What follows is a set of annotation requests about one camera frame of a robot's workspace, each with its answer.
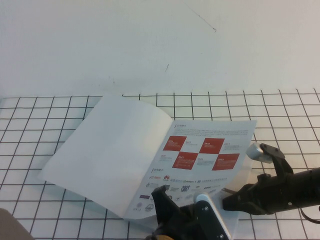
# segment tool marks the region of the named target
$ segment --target black grid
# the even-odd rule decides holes
[[[32,176],[67,140],[100,97],[17,97],[4,98],[0,103],[0,207],[8,209],[36,239],[138,240],[148,235],[148,231],[124,223],[91,200],[72,195],[53,184],[37,182]],[[307,93],[298,90],[254,94],[225,91],[124,97],[151,103],[176,120],[242,121],[258,117],[253,141],[279,147],[288,160],[293,159],[290,164],[294,171],[320,167],[320,96],[315,89]],[[256,175],[260,173],[273,172],[273,165],[255,162],[250,181],[256,182]],[[50,212],[52,215],[46,213],[43,210],[46,205],[55,206],[56,211]],[[32,206],[34,210],[23,206]],[[99,226],[96,235],[84,232],[90,226]],[[301,218],[298,210],[288,215],[261,217],[241,214],[235,238],[312,240],[320,238],[317,231]]]

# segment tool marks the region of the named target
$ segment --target white page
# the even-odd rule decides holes
[[[124,217],[155,215],[151,193],[162,185],[179,207],[192,204],[194,193],[218,193],[241,169],[255,126],[256,121],[174,121]]]
[[[151,104],[106,95],[39,177],[123,217],[171,123]]]

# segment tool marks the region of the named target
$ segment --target red square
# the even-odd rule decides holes
[[[238,160],[239,153],[219,154],[216,158],[213,171],[233,169]]]
[[[198,153],[181,151],[176,157],[172,168],[191,170],[195,164],[197,156]]]
[[[163,151],[180,151],[185,143],[186,136],[170,136],[166,142]]]
[[[224,138],[205,138],[200,154],[219,154]]]

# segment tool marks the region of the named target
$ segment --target open booklet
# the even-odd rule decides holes
[[[104,96],[39,177],[124,219],[156,214],[154,188],[178,205],[218,193],[242,167],[256,121],[172,120],[161,109]]]

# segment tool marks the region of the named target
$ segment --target table surface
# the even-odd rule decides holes
[[[214,121],[258,117],[253,141],[278,147],[295,173],[320,167],[320,94],[307,90],[192,92],[125,95],[163,109],[173,119]],[[37,178],[100,96],[16,97],[0,102],[0,208],[37,239],[139,240],[149,231],[118,218],[80,195]],[[257,175],[275,175],[255,161]],[[317,206],[304,212],[320,219]],[[241,213],[235,239],[320,239],[320,225],[299,210],[254,216]]]

